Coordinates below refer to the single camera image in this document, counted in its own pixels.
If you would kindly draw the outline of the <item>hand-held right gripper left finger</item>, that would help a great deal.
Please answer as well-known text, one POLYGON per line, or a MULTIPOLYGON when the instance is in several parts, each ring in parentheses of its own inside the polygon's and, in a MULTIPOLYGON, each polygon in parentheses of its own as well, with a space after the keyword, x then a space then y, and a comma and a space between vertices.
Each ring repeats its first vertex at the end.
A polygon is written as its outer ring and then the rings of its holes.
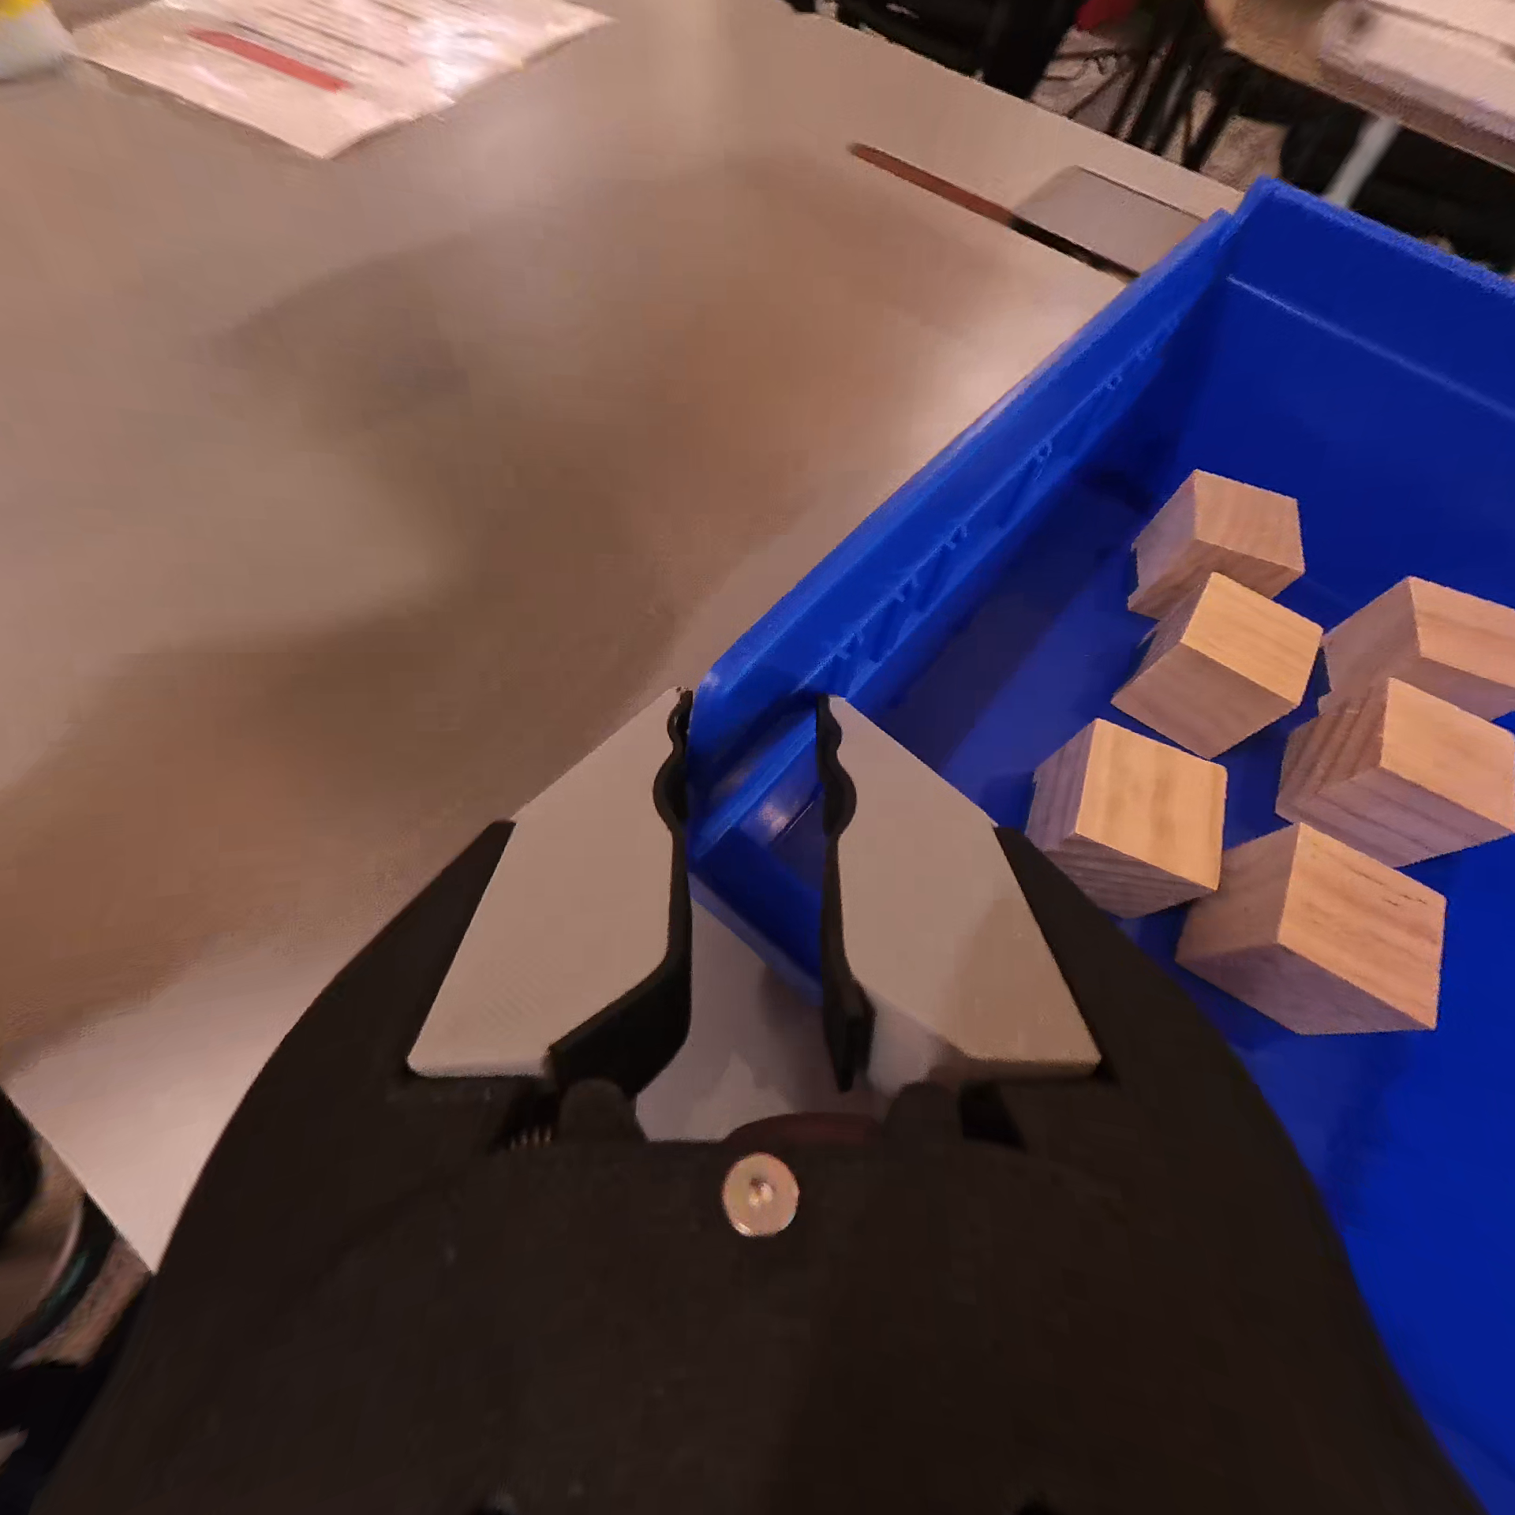
POLYGON ((673 1061, 691 1025, 691 705, 664 691, 521 806, 413 1073, 644 1090, 673 1061))

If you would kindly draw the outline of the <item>blue plastic bin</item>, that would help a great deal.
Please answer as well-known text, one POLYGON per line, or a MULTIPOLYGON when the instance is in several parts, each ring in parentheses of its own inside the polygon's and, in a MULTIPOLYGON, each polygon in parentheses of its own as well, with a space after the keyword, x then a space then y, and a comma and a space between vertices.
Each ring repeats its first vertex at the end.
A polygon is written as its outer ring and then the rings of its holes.
MULTIPOLYGON (((840 695, 996 823, 1111 716, 1147 622, 1131 543, 1192 471, 1291 496, 1333 630, 1401 579, 1511 604, 1511 285, 1286 184, 1127 287, 835 547, 694 696, 703 898, 819 994, 815 700, 840 695)), ((1178 972, 1290 1131, 1418 1407, 1511 1512, 1511 839, 1423 862, 1432 1034, 1295 1036, 1178 972)))

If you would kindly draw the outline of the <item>instruction sheet on stand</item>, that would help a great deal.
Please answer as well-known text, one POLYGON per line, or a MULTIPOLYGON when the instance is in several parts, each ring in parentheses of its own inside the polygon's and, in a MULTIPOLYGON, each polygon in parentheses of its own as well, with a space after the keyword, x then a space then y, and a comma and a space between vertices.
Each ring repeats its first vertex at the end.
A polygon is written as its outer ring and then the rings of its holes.
POLYGON ((1511 2, 1207 2, 1205 9, 1246 62, 1513 168, 1511 2))

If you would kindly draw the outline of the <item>pile of wooden cubes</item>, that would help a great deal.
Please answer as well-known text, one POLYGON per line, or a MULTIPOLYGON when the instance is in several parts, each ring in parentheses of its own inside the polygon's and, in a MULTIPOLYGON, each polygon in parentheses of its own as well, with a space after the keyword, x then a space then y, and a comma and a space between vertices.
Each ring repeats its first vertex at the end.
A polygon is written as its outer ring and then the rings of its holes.
POLYGON ((1035 769, 1028 837, 1107 913, 1300 1036, 1437 1025, 1446 900, 1511 839, 1511 608, 1407 577, 1326 632, 1281 603, 1295 498, 1192 473, 1133 541, 1142 657, 1035 769))

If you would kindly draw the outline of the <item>white printed paper sheet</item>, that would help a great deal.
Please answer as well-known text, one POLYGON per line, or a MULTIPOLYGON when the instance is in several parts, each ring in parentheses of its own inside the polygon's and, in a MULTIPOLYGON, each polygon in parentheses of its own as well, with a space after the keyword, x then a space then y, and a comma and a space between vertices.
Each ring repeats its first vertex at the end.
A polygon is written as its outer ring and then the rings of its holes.
POLYGON ((74 42, 128 81, 334 159, 610 22, 565 2, 157 2, 74 42))

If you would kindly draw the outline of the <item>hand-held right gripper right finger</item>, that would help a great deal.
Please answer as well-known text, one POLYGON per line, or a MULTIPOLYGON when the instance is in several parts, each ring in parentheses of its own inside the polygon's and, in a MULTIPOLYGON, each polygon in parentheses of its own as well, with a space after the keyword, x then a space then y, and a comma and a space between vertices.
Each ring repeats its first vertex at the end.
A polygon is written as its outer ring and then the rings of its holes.
POLYGON ((839 1090, 1097 1070, 990 815, 839 696, 819 698, 815 729, 822 1030, 839 1090))

